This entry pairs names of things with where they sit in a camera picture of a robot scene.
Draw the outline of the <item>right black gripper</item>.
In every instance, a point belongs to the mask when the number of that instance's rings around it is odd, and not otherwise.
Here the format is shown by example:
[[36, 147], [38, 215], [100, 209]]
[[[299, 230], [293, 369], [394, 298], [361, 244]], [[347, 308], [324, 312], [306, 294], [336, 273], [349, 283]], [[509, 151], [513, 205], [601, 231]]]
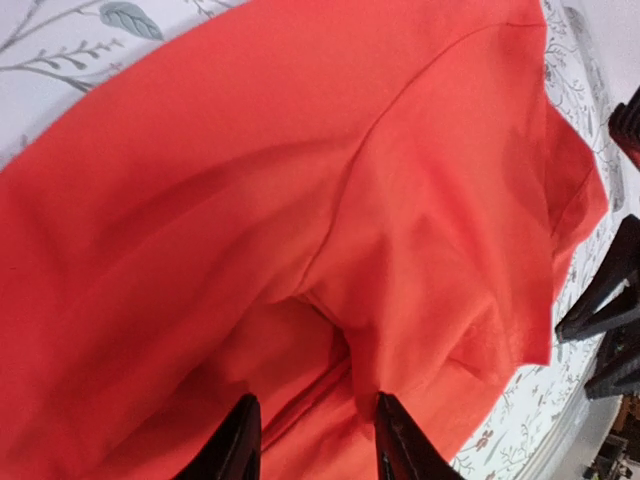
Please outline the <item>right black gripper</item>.
[[628, 103], [619, 103], [608, 120], [611, 139], [629, 158], [637, 170], [640, 169], [640, 88]]

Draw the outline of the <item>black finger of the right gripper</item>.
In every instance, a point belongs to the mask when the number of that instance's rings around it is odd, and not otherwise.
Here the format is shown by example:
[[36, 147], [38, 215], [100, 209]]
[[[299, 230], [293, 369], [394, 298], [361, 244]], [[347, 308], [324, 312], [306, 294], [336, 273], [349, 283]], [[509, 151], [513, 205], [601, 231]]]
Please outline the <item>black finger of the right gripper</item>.
[[559, 341], [585, 340], [639, 319], [639, 218], [627, 215], [590, 284], [555, 327]]
[[607, 334], [584, 386], [590, 400], [639, 393], [639, 336]]

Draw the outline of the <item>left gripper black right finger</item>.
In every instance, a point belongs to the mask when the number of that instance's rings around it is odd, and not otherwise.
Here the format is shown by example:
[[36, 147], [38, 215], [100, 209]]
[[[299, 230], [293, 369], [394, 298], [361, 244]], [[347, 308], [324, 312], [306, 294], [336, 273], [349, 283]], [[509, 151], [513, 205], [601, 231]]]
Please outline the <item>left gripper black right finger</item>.
[[374, 426], [379, 479], [463, 479], [439, 454], [395, 395], [378, 394]]

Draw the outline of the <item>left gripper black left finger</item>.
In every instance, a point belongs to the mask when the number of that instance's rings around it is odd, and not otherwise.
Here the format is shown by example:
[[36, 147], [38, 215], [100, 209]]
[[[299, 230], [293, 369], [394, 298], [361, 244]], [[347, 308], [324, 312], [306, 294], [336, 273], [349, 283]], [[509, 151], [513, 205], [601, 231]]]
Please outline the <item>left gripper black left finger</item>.
[[245, 394], [187, 465], [187, 480], [258, 480], [261, 432], [260, 403]]

